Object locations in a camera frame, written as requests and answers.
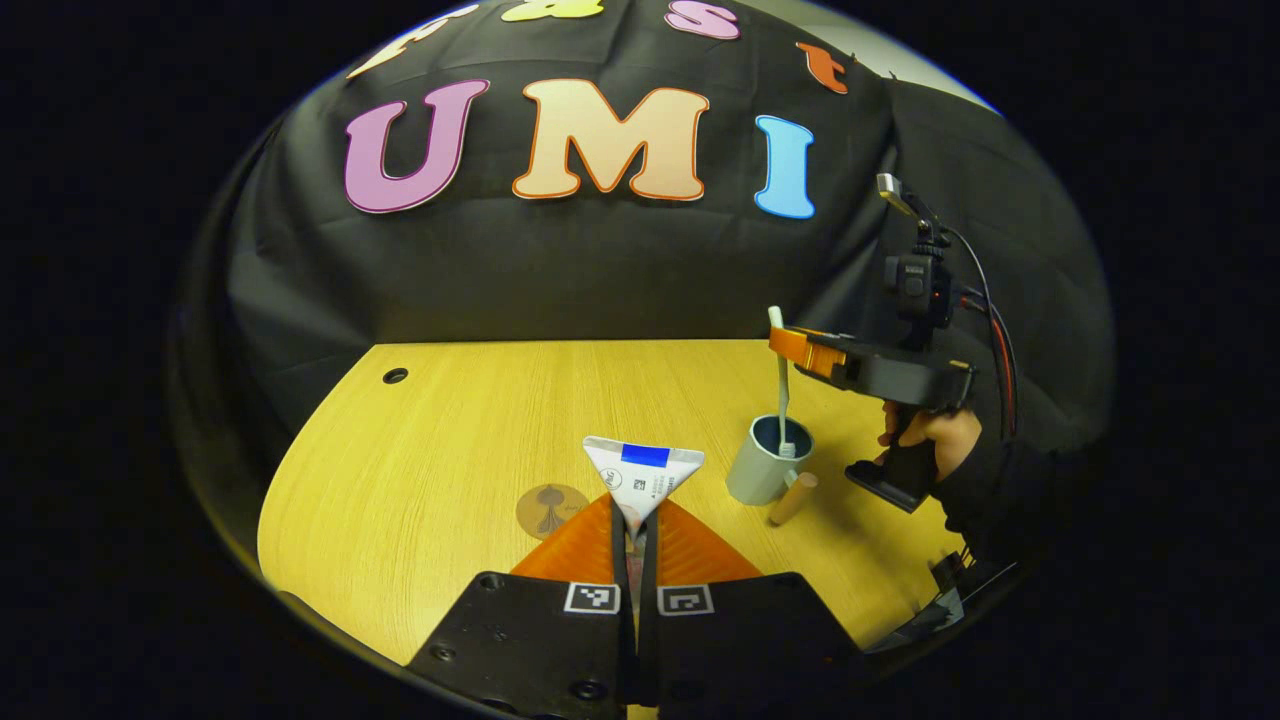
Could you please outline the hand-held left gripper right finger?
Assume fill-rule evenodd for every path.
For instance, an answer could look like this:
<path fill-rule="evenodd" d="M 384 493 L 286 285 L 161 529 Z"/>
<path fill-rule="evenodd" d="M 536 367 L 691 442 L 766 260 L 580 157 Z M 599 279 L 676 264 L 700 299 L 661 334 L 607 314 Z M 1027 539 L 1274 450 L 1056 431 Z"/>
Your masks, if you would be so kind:
<path fill-rule="evenodd" d="M 667 500 L 644 527 L 640 702 L 660 719 L 823 719 L 867 660 L 795 571 L 767 574 Z"/>

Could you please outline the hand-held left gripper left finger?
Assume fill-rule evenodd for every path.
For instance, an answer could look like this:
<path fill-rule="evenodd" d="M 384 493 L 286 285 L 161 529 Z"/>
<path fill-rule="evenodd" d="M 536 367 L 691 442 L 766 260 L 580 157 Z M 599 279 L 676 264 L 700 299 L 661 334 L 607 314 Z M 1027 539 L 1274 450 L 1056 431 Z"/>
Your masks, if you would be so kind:
<path fill-rule="evenodd" d="M 600 496 L 509 571 L 480 571 L 406 673 L 489 717 L 627 717 L 626 543 L 621 511 Z"/>

